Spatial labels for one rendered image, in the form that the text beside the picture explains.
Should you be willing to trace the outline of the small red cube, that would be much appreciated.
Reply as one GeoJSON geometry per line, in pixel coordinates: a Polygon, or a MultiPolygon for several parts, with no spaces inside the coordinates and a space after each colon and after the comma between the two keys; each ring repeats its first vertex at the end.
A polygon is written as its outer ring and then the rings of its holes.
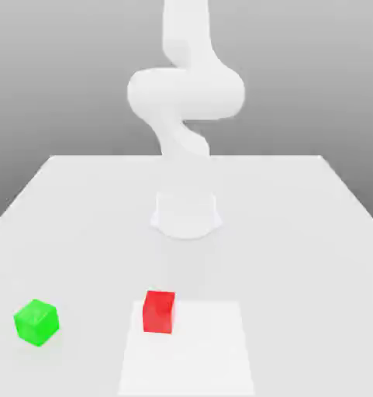
{"type": "Polygon", "coordinates": [[[143,302],[143,331],[171,334],[174,317],[174,292],[148,290],[143,302]]]}

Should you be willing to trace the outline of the small green cube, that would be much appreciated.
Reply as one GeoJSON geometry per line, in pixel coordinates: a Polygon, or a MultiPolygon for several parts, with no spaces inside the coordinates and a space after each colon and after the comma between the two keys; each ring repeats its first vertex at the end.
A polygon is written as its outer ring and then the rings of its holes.
{"type": "Polygon", "coordinates": [[[60,328],[57,308],[39,299],[32,299],[13,315],[20,339],[33,346],[43,346],[60,328]]]}

